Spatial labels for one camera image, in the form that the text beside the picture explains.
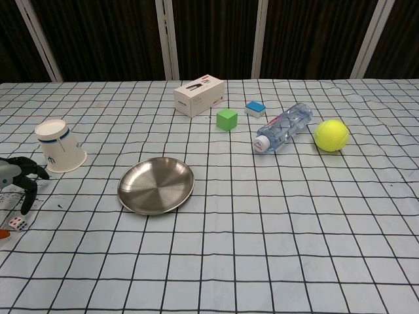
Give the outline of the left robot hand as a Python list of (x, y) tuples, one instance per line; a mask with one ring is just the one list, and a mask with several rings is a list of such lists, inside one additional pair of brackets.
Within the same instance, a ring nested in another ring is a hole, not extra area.
[(36, 197), (37, 183), (28, 178), (30, 174), (48, 180), (49, 174), (32, 159), (27, 157), (1, 158), (1, 189), (10, 185), (22, 188), (25, 192), (21, 215), (28, 214)]

